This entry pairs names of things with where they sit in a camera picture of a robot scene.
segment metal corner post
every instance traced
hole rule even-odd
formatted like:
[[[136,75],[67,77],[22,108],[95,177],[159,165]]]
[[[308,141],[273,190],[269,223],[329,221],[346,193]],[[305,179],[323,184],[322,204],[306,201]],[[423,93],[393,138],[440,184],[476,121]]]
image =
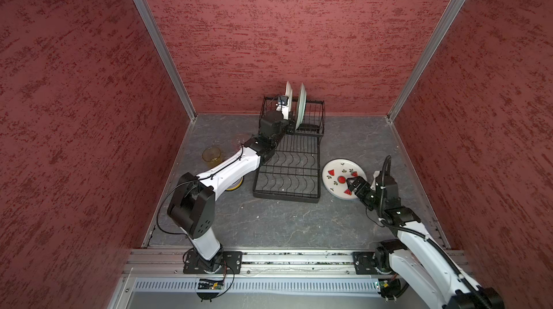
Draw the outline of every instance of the metal corner post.
[[[407,101],[407,98],[411,94],[412,89],[415,87],[415,84],[417,83],[420,76],[423,74],[423,71],[426,68],[426,65],[428,65],[428,62],[434,55],[434,52],[442,42],[442,39],[447,33],[447,30],[453,23],[453,20],[455,20],[455,17],[459,13],[459,10],[463,6],[466,0],[450,0],[450,2],[447,4],[446,9],[444,10],[444,13],[442,14],[442,17],[440,18],[440,21],[436,25],[436,28],[434,29],[434,32],[430,36],[430,39],[428,43],[426,44],[425,49],[423,50],[423,53],[418,58],[418,61],[413,68],[411,75],[405,82],[405,86],[403,87],[402,91],[399,93],[397,99],[395,100],[394,105],[391,107],[390,112],[388,113],[388,118],[390,121],[394,121],[397,117],[397,114],[399,114],[399,111],[402,109],[402,106],[405,104],[405,101]]]
[[[158,25],[156,23],[156,20],[154,19],[154,15],[152,15],[151,13],[148,3],[146,2],[146,0],[133,1],[135,2],[138,13],[142,17],[142,21],[144,21],[144,24],[148,29],[148,33],[150,34],[150,37],[154,42],[156,49],[158,50],[159,57],[161,57],[162,62],[165,65],[165,69],[167,70],[167,73],[169,74],[169,77],[171,78],[171,81],[175,86],[175,90],[177,91],[177,94],[179,95],[179,98],[182,101],[184,108],[186,109],[188,117],[190,118],[190,120],[195,120],[197,115],[196,110],[194,110],[194,106],[192,106],[192,101],[188,96],[188,92],[184,87],[183,80],[180,78],[179,72],[175,66],[175,63],[173,62],[173,58],[171,58],[169,49],[167,48],[167,45],[163,40],[162,33],[159,31]]]

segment black mounting plate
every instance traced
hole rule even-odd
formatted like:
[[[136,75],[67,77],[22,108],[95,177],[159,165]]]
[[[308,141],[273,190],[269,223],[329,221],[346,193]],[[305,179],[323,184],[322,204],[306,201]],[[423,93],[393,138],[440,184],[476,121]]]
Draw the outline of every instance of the black mounting plate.
[[[370,251],[354,251],[353,265],[355,266],[355,274],[357,275],[374,275],[378,274],[376,268],[372,265],[373,252]]]
[[[183,273],[184,274],[223,274],[223,267],[219,267],[214,273],[208,273],[205,271],[205,266],[200,261],[201,257],[196,250],[190,250],[186,255],[184,261]],[[223,251],[223,263],[226,263],[229,268],[232,268],[234,274],[240,273],[242,267],[242,252],[241,251]]]

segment gray floor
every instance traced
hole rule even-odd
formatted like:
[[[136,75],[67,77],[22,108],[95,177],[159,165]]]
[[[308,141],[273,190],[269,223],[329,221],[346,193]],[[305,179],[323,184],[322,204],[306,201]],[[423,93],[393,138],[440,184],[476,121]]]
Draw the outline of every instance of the gray floor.
[[[211,145],[221,148],[226,157],[231,156],[235,135],[255,134],[257,128],[256,115],[200,115],[185,155],[179,161],[177,175],[207,170],[201,153]],[[367,174],[379,170],[390,154],[391,174],[399,185],[402,203],[430,225],[431,213],[415,193],[384,118],[327,117],[320,153],[321,167],[332,159],[345,158],[356,162]],[[255,198],[253,178],[254,173],[246,175],[240,189],[224,193],[216,203],[213,230],[226,248],[374,249],[378,242],[393,238],[389,230],[367,219],[364,206],[357,200],[337,199],[324,186],[318,203]],[[160,225],[165,230],[178,231],[166,215],[168,202],[163,205]],[[369,216],[375,219],[376,213],[369,212]],[[183,236],[154,230],[149,245],[187,247],[191,244]]]
[[[130,299],[129,309],[428,309],[428,306],[411,288],[407,289],[397,303],[386,303],[382,298],[273,295],[269,293],[225,293],[224,297],[201,302],[195,293],[138,292]]]

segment gray marble surface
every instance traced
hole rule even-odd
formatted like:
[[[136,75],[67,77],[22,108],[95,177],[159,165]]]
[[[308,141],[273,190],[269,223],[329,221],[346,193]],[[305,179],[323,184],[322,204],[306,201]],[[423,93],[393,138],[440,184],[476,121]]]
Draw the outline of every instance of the gray marble surface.
[[[234,154],[232,139],[236,134],[255,134],[256,115],[200,115],[179,161],[177,177],[190,171],[207,170],[201,153],[211,145],[223,150],[225,157]],[[414,190],[405,164],[398,152],[391,129],[380,117],[327,117],[325,135],[321,141],[321,168],[337,158],[349,159],[368,175],[380,170],[387,155],[391,155],[391,174],[399,185],[402,203],[413,209],[424,223],[431,222],[431,213]],[[252,172],[245,176],[241,188],[226,192],[216,203],[213,230],[227,248],[336,248],[374,249],[378,242],[393,238],[391,232],[377,227],[365,216],[358,200],[335,198],[321,185],[318,203],[301,203],[255,198],[252,194]],[[166,215],[169,200],[160,214],[160,225],[178,231]],[[376,213],[369,212],[376,220]],[[155,229],[150,246],[187,247],[184,236],[168,235]]]

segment dish rack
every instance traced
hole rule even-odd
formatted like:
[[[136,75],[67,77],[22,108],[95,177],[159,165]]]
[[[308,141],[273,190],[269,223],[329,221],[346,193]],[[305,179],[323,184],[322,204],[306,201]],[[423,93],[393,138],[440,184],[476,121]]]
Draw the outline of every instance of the dish rack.
[[[296,106],[292,99],[290,128],[271,159],[258,167],[253,181],[253,196],[273,200],[317,203],[321,198],[319,145],[325,132],[325,103],[307,100],[304,119],[297,130]],[[277,109],[276,97],[265,97],[259,121],[267,111]]]

